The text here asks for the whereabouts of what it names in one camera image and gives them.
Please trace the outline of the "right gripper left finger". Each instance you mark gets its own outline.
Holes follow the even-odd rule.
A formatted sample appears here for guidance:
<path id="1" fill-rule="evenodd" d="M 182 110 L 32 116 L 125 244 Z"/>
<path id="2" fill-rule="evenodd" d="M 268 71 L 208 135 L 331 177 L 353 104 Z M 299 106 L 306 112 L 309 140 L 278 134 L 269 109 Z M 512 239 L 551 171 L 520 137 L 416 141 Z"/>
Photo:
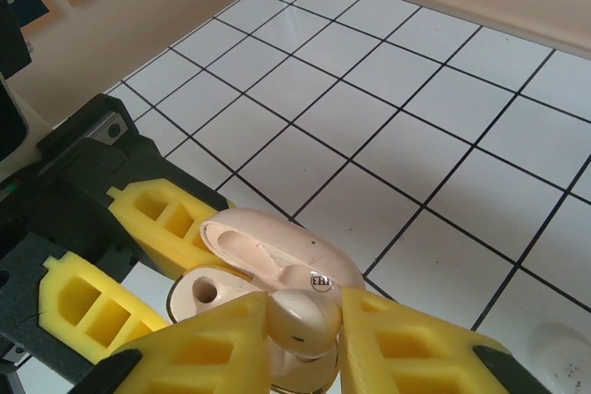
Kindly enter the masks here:
<path id="1" fill-rule="evenodd" d="M 267 293 L 248 293 L 135 339 L 84 376 L 77 394 L 270 394 L 267 304 Z"/>

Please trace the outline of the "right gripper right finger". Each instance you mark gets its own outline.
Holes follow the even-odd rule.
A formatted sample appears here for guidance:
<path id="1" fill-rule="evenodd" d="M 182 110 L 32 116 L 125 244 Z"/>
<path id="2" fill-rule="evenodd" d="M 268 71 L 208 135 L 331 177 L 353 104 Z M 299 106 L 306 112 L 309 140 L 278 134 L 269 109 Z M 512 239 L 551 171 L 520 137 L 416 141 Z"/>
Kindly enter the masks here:
<path id="1" fill-rule="evenodd" d="M 550 394 L 494 339 L 357 288 L 343 290 L 342 394 Z"/>

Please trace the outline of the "cream wireless earbud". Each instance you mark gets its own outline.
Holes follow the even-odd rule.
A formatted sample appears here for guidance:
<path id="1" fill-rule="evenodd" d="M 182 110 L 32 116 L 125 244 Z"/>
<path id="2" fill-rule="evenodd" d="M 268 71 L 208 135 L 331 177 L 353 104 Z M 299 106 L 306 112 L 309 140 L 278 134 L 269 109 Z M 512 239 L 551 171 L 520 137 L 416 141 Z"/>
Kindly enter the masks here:
<path id="1" fill-rule="evenodd" d="M 269 336 L 300 360 L 323 357 L 336 342 L 342 308 L 330 297 L 309 290 L 272 293 L 267 309 Z"/>

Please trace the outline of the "cream earbud charging case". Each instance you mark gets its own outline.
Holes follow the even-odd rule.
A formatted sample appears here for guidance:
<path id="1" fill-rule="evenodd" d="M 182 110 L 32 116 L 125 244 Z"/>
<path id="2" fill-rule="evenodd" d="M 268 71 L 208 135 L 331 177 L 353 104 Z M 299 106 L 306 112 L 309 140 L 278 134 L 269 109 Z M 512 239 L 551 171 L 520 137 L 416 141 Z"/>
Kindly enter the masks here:
<path id="1" fill-rule="evenodd" d="M 258 209 L 221 211 L 204 221 L 199 233 L 210 251 L 234 269 L 198 266 L 179 277 L 167 299 L 168 316 L 175 323 L 248 293 L 270 296 L 285 289 L 313 291 L 342 308 L 344 287 L 365 286 L 357 265 L 337 246 Z M 339 372 L 339 334 L 323 357 L 300 360 L 268 333 L 272 390 L 325 394 Z"/>

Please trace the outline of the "white round disc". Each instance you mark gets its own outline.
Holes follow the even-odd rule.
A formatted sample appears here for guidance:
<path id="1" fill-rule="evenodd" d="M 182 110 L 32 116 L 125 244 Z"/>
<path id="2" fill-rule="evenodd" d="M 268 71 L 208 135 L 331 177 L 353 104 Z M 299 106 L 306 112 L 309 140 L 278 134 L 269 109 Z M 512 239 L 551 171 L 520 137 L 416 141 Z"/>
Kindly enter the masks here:
<path id="1" fill-rule="evenodd" d="M 539 325 L 528 340 L 527 361 L 552 394 L 591 394 L 591 339 L 576 329 Z"/>

